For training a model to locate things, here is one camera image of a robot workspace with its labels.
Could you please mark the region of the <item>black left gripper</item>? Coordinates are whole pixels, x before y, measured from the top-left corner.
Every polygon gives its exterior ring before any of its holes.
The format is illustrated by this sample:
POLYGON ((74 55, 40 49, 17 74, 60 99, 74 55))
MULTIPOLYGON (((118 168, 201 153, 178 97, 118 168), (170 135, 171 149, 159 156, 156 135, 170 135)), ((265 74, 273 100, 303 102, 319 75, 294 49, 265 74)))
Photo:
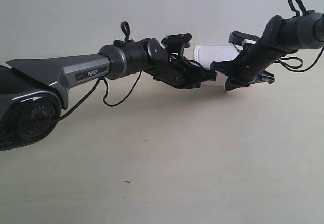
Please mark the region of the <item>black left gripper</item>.
POLYGON ((157 65, 146 73, 176 89, 200 88, 203 83, 215 82, 217 78, 215 71, 204 69, 197 61, 185 57, 170 58, 166 65, 157 65))

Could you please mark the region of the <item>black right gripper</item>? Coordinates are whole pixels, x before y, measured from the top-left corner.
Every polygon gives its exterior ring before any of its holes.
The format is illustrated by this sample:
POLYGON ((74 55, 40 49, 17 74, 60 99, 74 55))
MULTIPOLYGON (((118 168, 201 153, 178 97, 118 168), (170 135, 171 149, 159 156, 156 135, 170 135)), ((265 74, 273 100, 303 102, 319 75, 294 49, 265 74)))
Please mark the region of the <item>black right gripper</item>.
POLYGON ((234 60, 213 61, 210 70, 217 72, 234 72, 234 77, 227 77, 225 91, 248 87, 258 74, 273 64, 281 56, 281 50, 256 42, 241 52, 234 60))

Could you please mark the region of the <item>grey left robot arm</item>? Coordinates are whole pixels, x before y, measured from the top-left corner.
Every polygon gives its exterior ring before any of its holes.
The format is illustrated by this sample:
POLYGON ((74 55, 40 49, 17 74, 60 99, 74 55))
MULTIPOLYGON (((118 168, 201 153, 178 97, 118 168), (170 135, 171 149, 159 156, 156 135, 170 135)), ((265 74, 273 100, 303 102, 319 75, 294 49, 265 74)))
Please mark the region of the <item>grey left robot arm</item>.
POLYGON ((73 111, 69 90, 91 80, 107 82, 144 72, 177 89, 214 81, 215 72, 183 56, 187 44, 125 39, 96 54, 7 61, 1 66, 1 150, 47 137, 73 111))

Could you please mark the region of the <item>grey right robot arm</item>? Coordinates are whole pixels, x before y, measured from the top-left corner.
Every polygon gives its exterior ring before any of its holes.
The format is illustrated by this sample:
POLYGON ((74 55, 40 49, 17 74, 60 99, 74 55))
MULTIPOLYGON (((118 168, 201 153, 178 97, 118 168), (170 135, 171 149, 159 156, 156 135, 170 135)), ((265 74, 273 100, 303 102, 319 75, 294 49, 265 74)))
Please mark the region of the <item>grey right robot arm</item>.
POLYGON ((289 19, 275 15, 261 36, 233 31, 228 41, 242 46, 242 50, 232 60, 210 65, 210 70, 227 76, 226 91, 257 83, 272 84, 275 76, 266 71, 269 66, 299 50, 323 48, 323 14, 312 10, 289 19))

